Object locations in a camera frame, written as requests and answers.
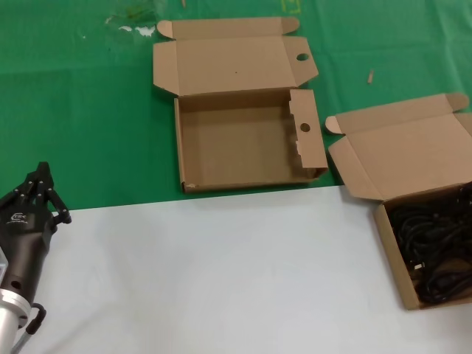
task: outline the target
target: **black cable wire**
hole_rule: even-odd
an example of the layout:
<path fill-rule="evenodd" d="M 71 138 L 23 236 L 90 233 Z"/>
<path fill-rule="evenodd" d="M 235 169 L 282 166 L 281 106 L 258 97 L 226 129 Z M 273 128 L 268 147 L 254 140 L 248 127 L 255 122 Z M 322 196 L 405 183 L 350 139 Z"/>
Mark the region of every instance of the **black cable wire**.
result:
<path fill-rule="evenodd" d="M 389 219 L 421 301 L 446 302 L 472 288 L 472 184 L 453 195 L 399 206 Z"/>
<path fill-rule="evenodd" d="M 27 325 L 25 329 L 25 331 L 32 336 L 38 331 L 39 327 L 43 323 L 43 320 L 46 317 L 46 310 L 44 309 L 43 305 L 37 303 L 33 303 L 31 307 L 38 309 L 38 314 L 36 314 L 36 317 Z"/>

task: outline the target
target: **metal cylinder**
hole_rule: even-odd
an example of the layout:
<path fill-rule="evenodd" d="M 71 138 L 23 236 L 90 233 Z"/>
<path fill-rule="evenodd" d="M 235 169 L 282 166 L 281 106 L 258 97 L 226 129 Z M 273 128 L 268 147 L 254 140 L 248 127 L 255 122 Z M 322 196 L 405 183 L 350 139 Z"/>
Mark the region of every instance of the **metal cylinder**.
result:
<path fill-rule="evenodd" d="M 0 307 L 0 354 L 10 354 L 18 331 L 18 315 L 5 306 Z"/>
<path fill-rule="evenodd" d="M 0 354 L 10 354 L 16 332 L 28 322 L 31 306 L 22 296 L 0 289 Z"/>

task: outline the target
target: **white table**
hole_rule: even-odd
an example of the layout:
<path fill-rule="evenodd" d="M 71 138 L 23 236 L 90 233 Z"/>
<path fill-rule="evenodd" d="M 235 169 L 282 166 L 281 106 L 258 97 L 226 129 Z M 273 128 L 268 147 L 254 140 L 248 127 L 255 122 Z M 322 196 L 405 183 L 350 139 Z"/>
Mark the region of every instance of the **white table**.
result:
<path fill-rule="evenodd" d="M 329 187 L 73 212 L 23 353 L 470 353 L 470 305 L 403 309 L 373 207 Z"/>

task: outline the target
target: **green surface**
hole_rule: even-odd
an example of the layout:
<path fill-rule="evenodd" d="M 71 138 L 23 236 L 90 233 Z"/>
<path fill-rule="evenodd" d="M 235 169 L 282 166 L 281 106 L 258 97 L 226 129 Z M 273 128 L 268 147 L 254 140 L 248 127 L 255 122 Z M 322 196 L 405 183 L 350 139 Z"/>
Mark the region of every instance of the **green surface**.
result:
<path fill-rule="evenodd" d="M 295 15 L 319 67 L 309 87 L 323 122 L 395 100 L 472 94 L 471 12 L 472 0 L 187 0 L 185 10 L 181 0 L 3 0 L 0 194 L 47 160 L 72 209 L 194 198 L 179 187 L 172 96 L 152 84 L 152 44 L 164 39 L 122 25 Z M 336 180 L 329 173 L 312 186 Z"/>

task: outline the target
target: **empty cardboard box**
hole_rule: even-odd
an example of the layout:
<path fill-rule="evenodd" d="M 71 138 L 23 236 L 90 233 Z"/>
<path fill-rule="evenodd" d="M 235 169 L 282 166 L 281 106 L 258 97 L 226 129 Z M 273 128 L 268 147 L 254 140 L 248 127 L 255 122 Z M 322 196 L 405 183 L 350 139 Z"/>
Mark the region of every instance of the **empty cardboard box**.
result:
<path fill-rule="evenodd" d="M 327 170 L 296 18 L 160 21 L 153 80 L 175 98 L 185 192 L 307 183 Z"/>
<path fill-rule="evenodd" d="M 472 181 L 472 114 L 464 94 L 438 94 L 328 117 L 345 137 L 329 152 L 350 194 L 382 204 L 375 222 L 405 307 L 421 303 L 398 248 L 387 211 L 426 201 Z M 472 302 L 472 294 L 441 306 Z"/>

